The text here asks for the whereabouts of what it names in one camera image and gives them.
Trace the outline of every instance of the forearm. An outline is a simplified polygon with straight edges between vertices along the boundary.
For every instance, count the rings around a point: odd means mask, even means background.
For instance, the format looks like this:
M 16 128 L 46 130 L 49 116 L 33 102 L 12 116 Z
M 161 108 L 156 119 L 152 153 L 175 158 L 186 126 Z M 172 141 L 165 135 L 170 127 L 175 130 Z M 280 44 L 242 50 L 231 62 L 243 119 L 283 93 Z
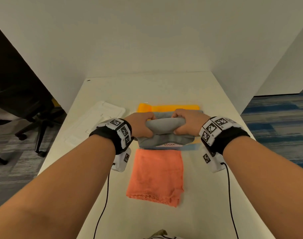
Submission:
M 231 141 L 223 156 L 273 235 L 303 238 L 303 169 L 249 137 Z
M 89 137 L 0 207 L 0 238 L 76 238 L 114 157 L 111 140 Z

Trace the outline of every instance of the blue striped carpet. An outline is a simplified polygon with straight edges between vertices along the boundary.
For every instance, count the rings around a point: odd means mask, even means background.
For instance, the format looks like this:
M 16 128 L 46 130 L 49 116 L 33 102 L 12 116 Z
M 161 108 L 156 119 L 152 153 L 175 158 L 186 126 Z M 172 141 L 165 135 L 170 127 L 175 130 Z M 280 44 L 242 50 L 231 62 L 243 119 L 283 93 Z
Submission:
M 303 93 L 254 97 L 241 117 L 258 142 L 303 168 Z

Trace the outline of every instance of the folded gray cloth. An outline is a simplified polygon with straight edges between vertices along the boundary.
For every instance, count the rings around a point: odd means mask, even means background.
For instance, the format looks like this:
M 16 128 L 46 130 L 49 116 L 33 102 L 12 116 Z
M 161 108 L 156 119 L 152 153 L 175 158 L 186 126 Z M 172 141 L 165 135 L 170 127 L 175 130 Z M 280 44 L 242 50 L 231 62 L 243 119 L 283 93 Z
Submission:
M 171 118 L 173 112 L 154 112 L 154 114 L 157 120 L 146 121 L 146 127 L 154 133 L 154 136 L 152 138 L 136 138 L 139 147 L 152 148 L 166 143 L 185 145 L 194 141 L 195 137 L 192 135 L 175 135 L 173 133 L 174 130 L 186 123 L 184 118 Z

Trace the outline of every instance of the tabletop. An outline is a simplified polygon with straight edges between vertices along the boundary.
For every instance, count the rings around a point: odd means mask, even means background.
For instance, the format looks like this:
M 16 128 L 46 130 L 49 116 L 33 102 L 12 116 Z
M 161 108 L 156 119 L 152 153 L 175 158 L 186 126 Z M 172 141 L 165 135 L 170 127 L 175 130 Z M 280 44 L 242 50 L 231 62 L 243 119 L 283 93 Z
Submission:
M 149 73 L 85 79 L 50 149 L 40 173 L 70 151 L 64 133 L 96 102 L 106 101 L 135 112 L 139 103 L 150 105 L 197 104 L 209 116 L 226 116 L 241 124 L 252 136 L 241 116 L 211 72 Z M 126 197 L 138 143 L 123 173 L 111 171 L 106 210 L 96 238 L 147 238 L 160 229 L 185 239 L 236 238 L 230 217 L 226 170 L 211 173 L 201 152 L 182 151 L 184 190 L 177 208 Z M 239 238 L 274 238 L 243 193 L 232 172 L 231 200 Z M 91 209 L 79 239 L 93 238 L 106 201 L 104 185 Z

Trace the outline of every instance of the wire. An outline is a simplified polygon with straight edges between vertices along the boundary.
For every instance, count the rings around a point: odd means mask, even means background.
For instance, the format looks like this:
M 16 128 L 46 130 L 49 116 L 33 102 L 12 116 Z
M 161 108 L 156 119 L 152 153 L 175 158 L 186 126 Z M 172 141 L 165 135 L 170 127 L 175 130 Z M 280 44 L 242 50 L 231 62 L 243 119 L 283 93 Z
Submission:
M 234 220 L 233 220 L 233 216 L 232 216 L 232 209 L 231 209 L 231 196 L 230 196 L 230 177 L 229 177 L 229 170 L 228 170 L 228 166 L 225 163 L 220 163 L 221 165 L 224 164 L 226 166 L 227 169 L 227 175 L 228 175 L 228 192 L 229 192 L 229 206 L 230 206 L 230 214 L 231 214 L 231 219 L 232 219 L 232 223 L 233 223 L 233 227 L 234 227 L 234 231 L 236 232 L 237 235 L 237 239 L 239 239 L 238 237 L 238 233 L 237 233 L 237 229 L 236 229 L 236 225 L 234 224 Z
M 97 224 L 96 224 L 96 228 L 95 228 L 95 232 L 94 232 L 94 237 L 93 237 L 93 239 L 95 239 L 95 235 L 96 235 L 96 230 L 97 230 L 98 223 L 100 222 L 100 219 L 101 219 L 101 217 L 102 217 L 102 215 L 103 215 L 103 213 L 104 213 L 104 211 L 105 211 L 106 205 L 107 205 L 107 200 L 108 200 L 108 188 L 109 188 L 109 174 L 110 174 L 110 172 L 108 173 L 108 177 L 107 177 L 107 195 L 106 195 L 106 202 L 105 202 L 104 209 L 103 209 L 103 211 L 102 211 L 102 213 L 101 213 L 101 216 L 100 216 L 100 218 L 98 219 L 98 222 L 97 222 Z

